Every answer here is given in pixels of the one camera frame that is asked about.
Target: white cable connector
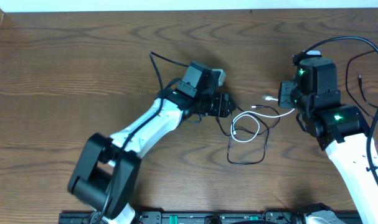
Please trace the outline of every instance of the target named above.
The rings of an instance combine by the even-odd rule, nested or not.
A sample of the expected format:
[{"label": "white cable connector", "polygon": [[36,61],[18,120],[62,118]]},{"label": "white cable connector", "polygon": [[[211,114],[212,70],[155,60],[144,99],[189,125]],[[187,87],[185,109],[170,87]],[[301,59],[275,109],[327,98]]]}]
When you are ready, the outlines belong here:
[{"label": "white cable connector", "polygon": [[270,100],[273,100],[273,101],[278,101],[278,99],[272,97],[272,96],[263,96],[262,97],[264,100],[267,100],[267,101],[270,101]]}]

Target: robotic arm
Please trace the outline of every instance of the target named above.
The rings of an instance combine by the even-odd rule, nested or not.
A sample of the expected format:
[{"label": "robotic arm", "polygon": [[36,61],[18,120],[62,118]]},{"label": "robotic arm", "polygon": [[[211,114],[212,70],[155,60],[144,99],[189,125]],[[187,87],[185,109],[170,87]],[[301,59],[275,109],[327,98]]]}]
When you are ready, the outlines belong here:
[{"label": "robotic arm", "polygon": [[[227,117],[235,109],[228,93],[217,93],[225,72],[193,61],[182,80],[161,90],[152,107],[127,128],[109,138],[89,138],[68,184],[68,191],[96,211],[96,219],[131,223],[135,211],[128,204],[141,159],[168,132],[193,114]],[[110,175],[98,162],[114,167]]]},{"label": "robotic arm", "polygon": [[[280,108],[298,108],[301,129],[315,137],[322,151],[337,167],[363,223],[378,223],[378,186],[366,158],[369,126],[359,108],[341,104],[336,66],[310,51],[294,55],[297,73],[281,82]],[[372,141],[371,155],[378,175],[378,155]]]}]

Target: green led indicator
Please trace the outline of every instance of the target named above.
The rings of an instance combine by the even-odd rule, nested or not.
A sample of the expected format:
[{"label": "green led indicator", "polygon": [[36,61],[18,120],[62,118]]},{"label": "green led indicator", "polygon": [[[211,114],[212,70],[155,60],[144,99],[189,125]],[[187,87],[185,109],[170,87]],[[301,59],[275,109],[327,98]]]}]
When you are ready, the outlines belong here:
[{"label": "green led indicator", "polygon": [[302,68],[298,71],[300,75],[304,74],[305,70],[302,70]]},{"label": "green led indicator", "polygon": [[334,118],[336,119],[336,121],[338,121],[338,120],[340,120],[340,119],[343,119],[343,117],[340,116],[340,115],[334,115]]}]

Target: green light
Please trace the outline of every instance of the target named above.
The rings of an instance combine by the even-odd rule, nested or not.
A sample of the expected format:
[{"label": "green light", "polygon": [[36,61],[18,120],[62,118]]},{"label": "green light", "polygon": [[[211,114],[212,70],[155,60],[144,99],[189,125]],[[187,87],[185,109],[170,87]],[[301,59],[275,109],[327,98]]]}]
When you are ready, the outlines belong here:
[{"label": "green light", "polygon": [[343,119],[343,117],[340,116],[340,115],[334,115],[334,118],[336,119],[336,121],[338,121],[338,120],[340,120],[340,119]]},{"label": "green light", "polygon": [[302,68],[298,71],[299,75],[304,74],[305,70],[302,70]]}]

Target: wooden table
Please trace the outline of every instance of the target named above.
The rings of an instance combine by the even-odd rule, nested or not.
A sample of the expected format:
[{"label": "wooden table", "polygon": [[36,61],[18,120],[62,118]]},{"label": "wooden table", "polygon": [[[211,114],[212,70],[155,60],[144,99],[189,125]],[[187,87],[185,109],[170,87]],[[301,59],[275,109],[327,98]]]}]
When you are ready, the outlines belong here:
[{"label": "wooden table", "polygon": [[[0,31],[0,223],[56,223],[62,210],[89,210],[67,193],[67,182],[89,136],[123,129],[152,104],[159,85],[150,50],[223,68],[229,91],[248,110],[255,103],[277,107],[262,96],[277,96],[280,81],[293,76],[291,55],[338,35],[378,45],[378,9],[7,14]],[[343,102],[353,103],[344,67],[369,47],[342,41],[319,49],[338,67]],[[164,82],[185,72],[157,63]],[[377,102],[377,56],[351,67],[357,98],[358,73]],[[250,120],[244,125],[255,128]],[[374,137],[378,148],[378,125]],[[355,209],[338,171],[294,114],[271,132],[261,164],[230,165],[227,141],[214,118],[183,123],[144,158],[132,205],[256,211],[323,202]],[[258,159],[263,141],[233,143],[232,157]]]}]

